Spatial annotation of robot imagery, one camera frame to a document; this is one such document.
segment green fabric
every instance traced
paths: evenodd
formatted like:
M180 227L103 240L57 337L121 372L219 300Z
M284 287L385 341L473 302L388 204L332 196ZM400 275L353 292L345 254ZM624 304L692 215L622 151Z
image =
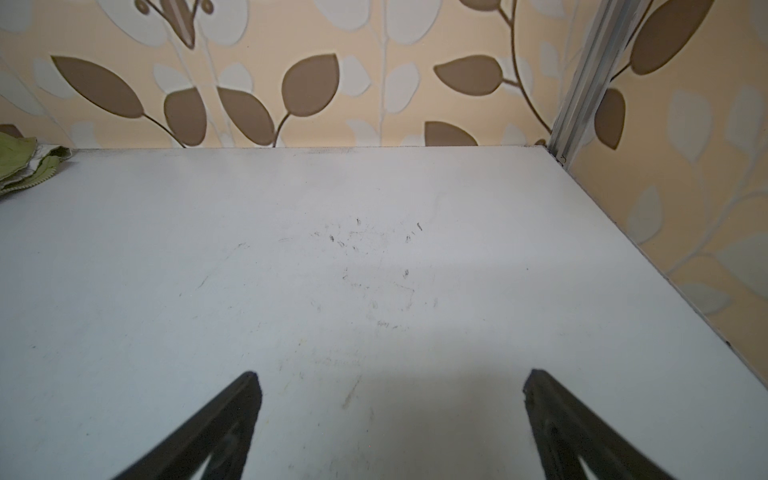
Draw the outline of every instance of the green fabric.
M38 169L35 170L31 176L26 177L24 180L16 182L15 184L6 186L4 189L0 190L0 196L5 195L8 192L24 190L25 188L34 187L37 184L41 184L56 174L56 169L60 163L61 158L55 155L48 155L40 161Z
M38 141L34 137L13 138L0 132L0 179L26 167L37 146Z

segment white table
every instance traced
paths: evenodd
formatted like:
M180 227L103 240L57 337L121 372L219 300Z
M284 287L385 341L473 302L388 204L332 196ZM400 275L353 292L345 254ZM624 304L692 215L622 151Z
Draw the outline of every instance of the white table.
M768 392L542 148L85 151L0 226L0 478L110 478L248 369L248 479L543 478L533 367L768 472Z

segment leaf-patterned wallpaper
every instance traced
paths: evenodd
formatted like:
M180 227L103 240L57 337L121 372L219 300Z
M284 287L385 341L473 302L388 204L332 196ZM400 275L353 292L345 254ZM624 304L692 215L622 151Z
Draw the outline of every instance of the leaf-patterned wallpaper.
M0 0L0 131L79 148L541 143L599 0Z
M766 109L766 0L654 0L571 173L768 382Z

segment gray corner trim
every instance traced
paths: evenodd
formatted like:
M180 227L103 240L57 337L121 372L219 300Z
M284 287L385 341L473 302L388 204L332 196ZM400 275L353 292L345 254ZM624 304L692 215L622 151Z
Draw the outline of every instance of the gray corner trim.
M651 0L603 0L595 14L568 95L552 125L547 149L568 168L611 81L634 26Z

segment beige wall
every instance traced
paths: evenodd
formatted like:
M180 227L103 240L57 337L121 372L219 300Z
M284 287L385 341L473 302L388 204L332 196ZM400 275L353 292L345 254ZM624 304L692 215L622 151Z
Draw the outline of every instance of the beige wall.
M654 0L571 172L768 379L768 2L708 3Z
M424 144L425 130L533 144L548 138L533 110L551 126L599 2L520 0L530 106L502 82L516 81L511 0L206 0L192 19L193 4L0 0L0 124L75 147L177 146L151 118L189 145L252 147L291 110L278 145Z

